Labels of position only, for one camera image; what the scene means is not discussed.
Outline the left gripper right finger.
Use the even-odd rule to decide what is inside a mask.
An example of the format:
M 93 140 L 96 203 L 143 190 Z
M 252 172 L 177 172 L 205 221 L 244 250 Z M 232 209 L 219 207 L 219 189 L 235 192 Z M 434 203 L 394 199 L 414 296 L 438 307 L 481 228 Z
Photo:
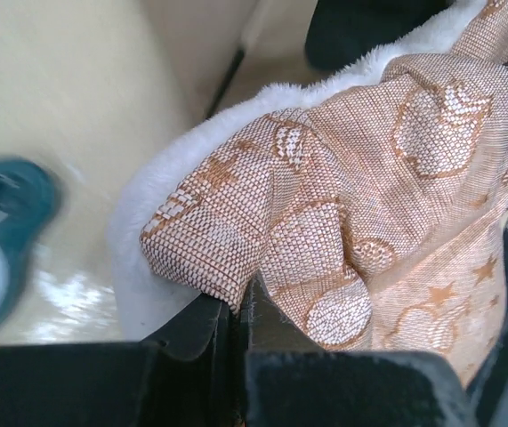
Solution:
M 261 277 L 246 292 L 248 426 L 469 426 L 458 377 L 422 351 L 325 351 L 286 319 Z

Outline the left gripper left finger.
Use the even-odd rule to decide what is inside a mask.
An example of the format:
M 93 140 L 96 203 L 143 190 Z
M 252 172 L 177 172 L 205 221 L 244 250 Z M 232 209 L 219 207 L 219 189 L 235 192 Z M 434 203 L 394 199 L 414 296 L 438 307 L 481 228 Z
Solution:
M 230 314 L 199 296 L 140 342 L 0 347 L 0 426 L 230 426 Z

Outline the beige patterned pet cushion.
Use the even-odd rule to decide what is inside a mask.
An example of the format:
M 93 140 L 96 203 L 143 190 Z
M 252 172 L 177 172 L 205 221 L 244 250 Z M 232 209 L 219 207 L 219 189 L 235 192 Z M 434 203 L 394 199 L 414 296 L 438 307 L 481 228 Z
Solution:
M 260 277 L 326 350 L 423 350 L 469 383 L 506 311 L 508 1 L 456 1 L 314 85 L 269 85 L 172 142 L 108 228 L 120 325 Z

